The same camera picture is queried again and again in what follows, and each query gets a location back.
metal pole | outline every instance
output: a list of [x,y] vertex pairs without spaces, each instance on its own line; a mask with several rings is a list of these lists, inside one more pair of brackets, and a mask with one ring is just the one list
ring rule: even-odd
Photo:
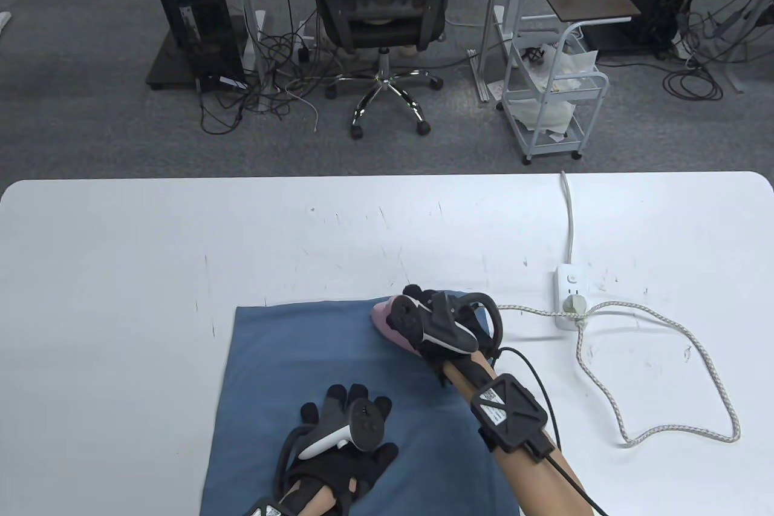
[[247,30],[250,35],[250,41],[252,42],[253,49],[255,50],[255,64],[254,64],[254,70],[259,70],[259,55],[261,54],[261,49],[258,45],[258,21],[255,18],[255,9],[252,7],[252,1],[251,0],[242,0],[242,4],[244,6],[244,22],[247,24]]
[[488,0],[486,4],[486,20],[484,20],[484,37],[481,38],[481,49],[478,51],[478,75],[484,79],[484,67],[486,67],[486,54],[489,52],[489,30],[492,29],[492,10],[495,8],[495,0]]

braided cord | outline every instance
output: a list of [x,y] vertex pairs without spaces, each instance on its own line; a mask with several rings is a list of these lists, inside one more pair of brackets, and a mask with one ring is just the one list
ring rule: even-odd
[[[602,309],[605,309],[611,306],[624,307],[628,309],[638,309],[643,312],[646,312],[647,314],[651,315],[654,319],[660,321],[666,326],[669,326],[670,328],[674,328],[674,330],[679,331],[679,333],[685,335],[686,338],[688,338],[691,344],[694,345],[694,347],[696,348],[696,351],[700,354],[702,361],[704,361],[704,366],[707,367],[707,372],[710,373],[712,382],[714,383],[715,388],[718,390],[718,394],[720,395],[723,405],[726,408],[726,411],[728,412],[728,417],[730,417],[730,422],[732,423],[732,435],[724,436],[724,435],[721,435],[720,433],[716,433],[715,431],[711,431],[705,428],[699,428],[699,427],[693,427],[691,425],[681,425],[681,424],[675,424],[675,423],[657,425],[654,428],[650,428],[647,431],[644,431],[644,433],[641,433],[639,436],[635,438],[631,438],[628,435],[627,430],[624,426],[624,419],[621,414],[621,409],[619,408],[619,405],[616,402],[616,398],[613,397],[613,394],[611,394],[610,390],[606,388],[605,384],[603,384],[602,381],[600,381],[594,375],[594,373],[592,373],[591,370],[586,366],[586,363],[584,363],[583,354],[582,354],[584,330],[588,325],[586,318]],[[662,431],[685,431],[686,433],[693,433],[697,436],[707,437],[709,439],[714,439],[715,441],[719,441],[723,443],[733,443],[738,441],[738,439],[741,437],[741,425],[739,424],[739,417],[737,416],[736,411],[733,410],[733,405],[730,402],[730,397],[728,397],[728,392],[726,391],[723,381],[721,380],[720,375],[718,374],[718,370],[715,368],[715,365],[712,362],[712,358],[710,357],[710,354],[704,348],[704,345],[702,345],[701,342],[699,342],[699,339],[697,339],[696,336],[694,336],[694,334],[691,333],[691,331],[689,331],[683,325],[680,325],[679,323],[674,322],[674,320],[667,319],[667,317],[661,314],[658,314],[658,312],[652,309],[649,309],[647,306],[638,305],[633,302],[624,302],[624,301],[618,301],[618,300],[601,302],[598,305],[592,306],[590,309],[588,309],[587,312],[584,312],[583,314],[578,314],[575,312],[549,312],[545,310],[531,309],[529,306],[520,306],[520,305],[499,305],[498,308],[500,310],[520,310],[523,312],[528,312],[530,314],[539,315],[539,316],[564,316],[569,319],[575,320],[575,325],[577,326],[577,330],[578,330],[578,340],[577,340],[577,347],[575,349],[575,358],[577,359],[578,364],[580,365],[580,368],[583,369],[583,372],[586,373],[588,378],[591,379],[592,383],[594,383],[600,389],[600,391],[603,392],[605,397],[607,397],[608,401],[610,402],[610,405],[613,408],[613,412],[614,414],[616,414],[616,421],[617,421],[617,424],[619,424],[619,431],[628,447],[634,447],[642,443],[643,441],[645,441],[650,436],[653,436],[656,433],[661,433]]]

white power cord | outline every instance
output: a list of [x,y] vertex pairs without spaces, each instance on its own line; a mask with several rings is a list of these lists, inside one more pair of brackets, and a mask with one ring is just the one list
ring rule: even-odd
[[567,174],[562,171],[562,191],[567,201],[567,222],[570,224],[570,233],[567,234],[567,264],[573,262],[573,243],[575,242],[575,219],[573,218],[573,196],[570,194],[570,184],[567,183]]
[[[567,182],[567,176],[565,175],[564,171],[561,173],[561,182],[562,182],[562,189],[564,190],[565,198],[567,199],[567,214],[569,217],[569,224],[570,224],[570,231],[568,235],[568,243],[567,243],[567,264],[571,264],[572,261],[572,253],[573,253],[573,238],[575,236],[575,225],[574,225],[574,219],[573,219],[573,202],[572,202],[572,196],[570,195],[570,184]],[[691,344],[696,348],[697,353],[701,356],[702,361],[704,361],[704,366],[707,367],[707,372],[710,373],[710,377],[712,378],[712,382],[715,385],[715,388],[718,390],[718,394],[721,397],[721,400],[723,402],[724,407],[726,408],[726,411],[728,413],[728,417],[730,417],[730,424],[732,425],[732,435],[730,436],[724,436],[720,433],[716,433],[715,431],[711,431],[705,428],[700,427],[693,427],[692,425],[682,425],[679,423],[667,423],[663,425],[656,425],[654,428],[650,428],[647,431],[644,431],[639,436],[635,438],[631,438],[628,435],[628,432],[626,430],[626,427],[624,425],[624,419],[621,415],[621,409],[619,408],[619,404],[616,402],[616,398],[613,397],[613,394],[610,392],[608,388],[606,388],[605,384],[602,383],[595,375],[591,372],[591,370],[586,366],[586,363],[584,363],[583,360],[583,339],[584,339],[584,330],[586,330],[586,326],[588,325],[588,322],[586,319],[588,319],[589,316],[596,314],[597,312],[601,311],[602,309],[607,309],[608,307],[616,306],[616,307],[624,307],[628,309],[638,309],[643,312],[646,312],[647,314],[651,315],[654,319],[658,320],[661,324],[665,326],[669,326],[670,328],[674,328],[674,330],[679,331],[679,333],[683,334],[688,338],[688,340],[691,342]],[[720,378],[720,375],[718,374],[718,370],[715,368],[714,363],[712,362],[712,358],[710,357],[710,354],[705,349],[704,345],[699,342],[699,339],[694,336],[691,331],[689,331],[686,327],[683,325],[680,325],[677,322],[674,322],[674,320],[668,319],[667,317],[658,314],[658,312],[649,309],[647,306],[638,305],[634,302],[624,302],[624,301],[618,301],[618,300],[610,300],[601,302],[598,305],[592,306],[588,311],[586,312],[548,312],[545,310],[539,310],[539,309],[531,309],[528,306],[520,306],[520,305],[498,305],[498,309],[500,310],[520,310],[523,312],[528,312],[530,314],[539,315],[539,316],[549,316],[549,317],[565,317],[567,319],[575,320],[575,326],[577,327],[577,333],[578,333],[578,340],[577,340],[577,347],[575,348],[575,359],[578,361],[578,365],[580,365],[580,368],[583,369],[583,372],[586,373],[589,379],[591,379],[592,383],[594,383],[600,391],[603,392],[605,397],[608,398],[608,401],[610,402],[611,407],[613,408],[613,413],[616,414],[616,421],[617,424],[619,424],[619,431],[621,433],[621,437],[624,439],[628,447],[634,447],[643,441],[645,441],[650,436],[655,435],[656,433],[661,433],[662,431],[684,431],[685,433],[693,433],[697,436],[706,437],[709,439],[714,439],[715,441],[723,442],[723,443],[733,443],[738,441],[738,439],[741,437],[741,425],[739,424],[739,417],[736,414],[736,411],[733,410],[733,405],[730,402],[730,397],[728,397],[728,392],[726,391],[726,388],[723,384],[723,381]]]

vr controller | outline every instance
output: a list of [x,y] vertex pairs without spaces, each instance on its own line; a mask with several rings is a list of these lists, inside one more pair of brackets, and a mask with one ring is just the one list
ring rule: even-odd
[[320,423],[301,441],[299,460],[309,460],[336,446],[351,443],[362,452],[372,452],[382,442],[385,422],[370,400],[359,398],[341,412],[338,400],[326,397]]

white power strip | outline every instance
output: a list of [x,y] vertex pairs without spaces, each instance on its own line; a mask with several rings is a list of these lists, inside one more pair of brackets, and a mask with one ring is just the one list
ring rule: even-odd
[[[561,264],[553,278],[557,312],[586,312],[588,296],[588,272],[586,268],[573,264]],[[561,330],[577,330],[574,319],[558,316],[554,319]]]

